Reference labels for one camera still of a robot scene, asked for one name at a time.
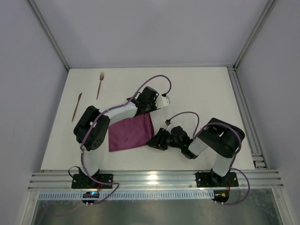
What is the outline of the purple satin napkin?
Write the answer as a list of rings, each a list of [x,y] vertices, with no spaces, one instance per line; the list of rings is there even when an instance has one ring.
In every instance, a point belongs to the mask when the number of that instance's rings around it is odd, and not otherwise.
[[[129,150],[146,145],[154,137],[154,127],[149,113],[128,118],[108,128],[109,152]]]

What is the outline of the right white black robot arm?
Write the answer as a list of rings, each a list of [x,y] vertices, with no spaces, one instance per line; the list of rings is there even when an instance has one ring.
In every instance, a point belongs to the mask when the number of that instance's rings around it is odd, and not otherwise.
[[[160,128],[146,145],[159,150],[169,147],[180,149],[188,159],[196,159],[208,147],[216,152],[216,159],[209,172],[197,172],[196,184],[199,188],[238,186],[236,174],[231,167],[241,149],[245,133],[238,127],[212,118],[197,134],[190,138],[180,126],[171,131]]]

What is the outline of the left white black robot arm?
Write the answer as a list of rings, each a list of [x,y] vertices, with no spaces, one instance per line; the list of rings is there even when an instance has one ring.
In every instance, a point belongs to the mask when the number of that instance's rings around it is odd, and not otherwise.
[[[137,97],[106,109],[89,106],[74,128],[81,149],[81,171],[92,176],[99,171],[97,149],[108,138],[109,151],[145,146],[154,136],[150,113],[164,107],[167,97],[147,86]]]

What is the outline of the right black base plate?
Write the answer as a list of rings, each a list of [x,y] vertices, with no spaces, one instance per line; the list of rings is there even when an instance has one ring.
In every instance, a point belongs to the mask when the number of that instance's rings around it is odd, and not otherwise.
[[[195,173],[195,181],[198,188],[225,188],[227,186],[239,186],[237,174],[231,171],[229,171],[224,177],[217,175],[212,170],[209,172],[198,171]]]

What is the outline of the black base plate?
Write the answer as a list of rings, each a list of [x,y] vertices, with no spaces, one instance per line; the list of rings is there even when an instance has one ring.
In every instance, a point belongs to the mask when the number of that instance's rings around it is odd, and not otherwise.
[[[109,183],[109,185],[99,184],[91,180],[84,173],[75,174],[73,176],[71,188],[72,189],[112,189],[113,174],[111,173],[96,173],[93,179],[102,182]]]
[[[225,188],[227,186],[239,186],[237,174],[231,171],[229,171],[224,177],[217,175],[212,170],[209,172],[198,171],[195,173],[195,181],[198,188]]]

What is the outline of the right side aluminium rail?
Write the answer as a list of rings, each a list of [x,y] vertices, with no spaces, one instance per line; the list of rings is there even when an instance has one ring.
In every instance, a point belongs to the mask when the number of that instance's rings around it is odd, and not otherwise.
[[[247,136],[247,141],[250,147],[255,169],[268,170],[269,168],[263,154],[263,147],[259,140],[244,91],[238,78],[238,74],[233,66],[227,67],[227,71]]]

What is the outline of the aluminium rail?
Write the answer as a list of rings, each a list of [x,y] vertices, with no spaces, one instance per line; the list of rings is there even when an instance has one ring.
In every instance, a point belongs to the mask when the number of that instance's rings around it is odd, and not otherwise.
[[[269,168],[263,154],[263,147],[259,140],[244,91],[238,78],[238,74],[233,66],[227,67],[227,71],[247,136],[247,141],[250,147],[255,169],[268,170]]]
[[[118,190],[196,190],[196,171],[102,171],[111,173]],[[244,170],[251,189],[284,188],[276,170]],[[28,190],[70,190],[72,178],[67,171],[34,173]]]

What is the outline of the front aluminium rail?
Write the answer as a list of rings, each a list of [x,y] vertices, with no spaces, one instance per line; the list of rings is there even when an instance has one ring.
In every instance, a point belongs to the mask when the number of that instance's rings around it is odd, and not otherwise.
[[[102,171],[111,173],[118,190],[196,190],[196,171]],[[244,170],[251,189],[284,188],[276,170]],[[72,178],[67,171],[34,173],[28,190],[70,190]]]

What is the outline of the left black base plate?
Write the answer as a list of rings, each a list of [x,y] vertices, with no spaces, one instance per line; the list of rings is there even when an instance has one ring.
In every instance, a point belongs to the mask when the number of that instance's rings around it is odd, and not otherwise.
[[[96,173],[93,179],[102,182],[109,183],[109,185],[99,184],[91,180],[84,173],[75,174],[73,176],[71,188],[72,189],[112,189],[113,174],[111,173]]]

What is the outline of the left corner aluminium post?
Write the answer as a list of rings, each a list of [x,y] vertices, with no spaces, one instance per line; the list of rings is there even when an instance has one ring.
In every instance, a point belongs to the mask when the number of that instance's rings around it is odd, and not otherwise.
[[[43,30],[44,34],[46,35],[49,43],[51,44],[51,46],[53,47],[55,53],[57,54],[59,60],[61,61],[61,63],[63,64],[64,68],[66,69],[66,71],[69,72],[70,70],[70,66],[61,50],[61,48],[59,47],[49,25],[47,24],[46,19],[44,18],[42,12],[40,11],[37,3],[34,0],[26,0],[28,6],[30,7],[33,15],[35,16],[35,18],[37,19],[41,29]]]

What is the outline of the corner aluminium post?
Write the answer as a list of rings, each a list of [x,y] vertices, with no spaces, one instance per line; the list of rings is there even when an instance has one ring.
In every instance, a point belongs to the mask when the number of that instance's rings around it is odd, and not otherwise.
[[[61,50],[61,48],[59,47],[49,25],[47,24],[46,19],[44,18],[42,12],[40,11],[37,3],[34,0],[26,0],[28,6],[30,7],[33,15],[35,16],[35,18],[37,19],[41,29],[43,30],[44,34],[46,35],[49,43],[51,44],[51,46],[53,47],[55,53],[57,54],[59,60],[61,61],[61,63],[63,64],[64,68],[66,69],[66,71],[69,72],[70,70],[70,66]]]
[[[259,35],[261,29],[263,28],[264,24],[266,23],[267,19],[269,18],[273,8],[275,7],[277,0],[268,0],[263,7],[257,21],[255,22],[254,27],[252,28],[246,42],[244,43],[242,50],[240,51],[236,62],[233,65],[235,70],[238,69],[240,64],[242,63],[243,59],[245,58],[246,54],[248,53],[250,47],[255,42],[257,36]]]

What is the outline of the right corner aluminium post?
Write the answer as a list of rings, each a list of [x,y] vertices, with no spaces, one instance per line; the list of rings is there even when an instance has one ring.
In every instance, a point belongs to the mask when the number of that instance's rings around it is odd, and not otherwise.
[[[252,28],[246,42],[244,43],[242,50],[240,51],[236,62],[233,65],[235,70],[238,69],[240,64],[242,63],[243,59],[245,58],[246,54],[248,53],[250,47],[255,42],[257,36],[259,35],[261,29],[263,28],[264,24],[266,23],[267,19],[269,18],[273,8],[275,7],[277,0],[268,0],[263,7],[257,21],[255,22],[254,27]]]

